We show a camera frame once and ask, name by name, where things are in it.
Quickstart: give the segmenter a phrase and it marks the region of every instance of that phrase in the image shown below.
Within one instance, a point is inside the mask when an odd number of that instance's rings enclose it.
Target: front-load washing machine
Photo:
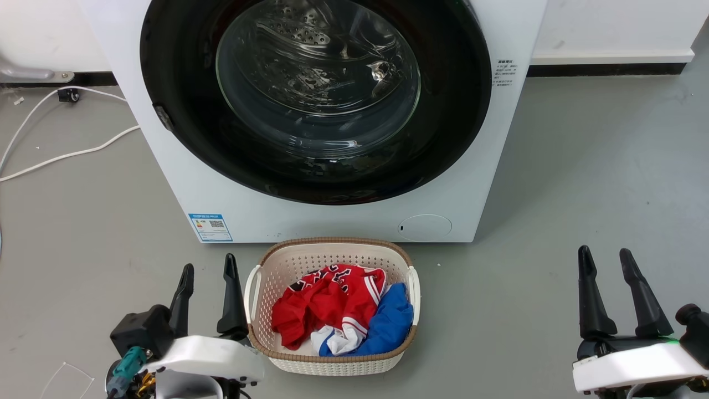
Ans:
[[[547,0],[79,0],[202,242],[470,242]]]

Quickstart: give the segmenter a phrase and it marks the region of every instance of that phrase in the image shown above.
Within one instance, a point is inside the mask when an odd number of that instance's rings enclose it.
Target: white plastic basket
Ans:
[[[388,282],[406,284],[414,310],[413,325],[397,349],[369,356],[322,357],[311,356],[306,345],[298,351],[281,345],[280,334],[271,329],[274,303],[294,281],[334,263],[382,268]],[[406,252],[397,245],[370,239],[320,238],[284,241],[271,247],[246,280],[244,308],[253,346],[281,370],[314,376],[361,376],[383,373],[401,360],[416,335],[420,301],[418,274]]]

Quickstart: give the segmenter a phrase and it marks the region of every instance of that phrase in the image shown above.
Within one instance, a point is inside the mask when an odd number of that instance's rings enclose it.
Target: concrete floor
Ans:
[[[593,251],[622,333],[636,324],[622,247],[681,332],[680,306],[709,308],[709,31],[694,50],[681,76],[528,80],[476,242],[404,246],[423,298],[419,335],[402,362],[356,378],[267,364],[251,396],[574,397],[581,244]],[[0,148],[46,92],[0,94]],[[73,106],[53,102],[33,118],[5,175],[134,124],[125,105],[94,94]],[[198,244],[140,133],[0,184],[0,222],[4,398],[39,398],[64,362],[96,378],[85,398],[101,398],[116,359],[109,332],[127,312],[168,305],[188,262],[196,266],[190,332],[214,334],[224,255],[233,252],[246,276],[268,247]],[[88,382],[64,367],[44,398],[77,399]]]

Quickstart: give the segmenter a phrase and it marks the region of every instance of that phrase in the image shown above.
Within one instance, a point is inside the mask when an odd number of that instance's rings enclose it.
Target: white wall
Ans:
[[[708,14],[709,0],[549,0],[532,63],[687,62]],[[0,0],[0,53],[27,67],[110,70],[75,0]]]
[[[111,70],[75,0],[0,0],[0,54],[25,67]]]
[[[549,0],[533,64],[688,62],[709,0]]]

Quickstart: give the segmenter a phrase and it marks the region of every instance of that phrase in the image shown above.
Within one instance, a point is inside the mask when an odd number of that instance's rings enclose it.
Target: blue clothing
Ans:
[[[341,356],[366,356],[393,351],[406,340],[412,322],[413,306],[406,300],[406,284],[392,284],[369,321],[367,338],[357,349]],[[328,339],[334,334],[335,331],[332,331],[320,345],[320,356],[333,355],[328,347]]]

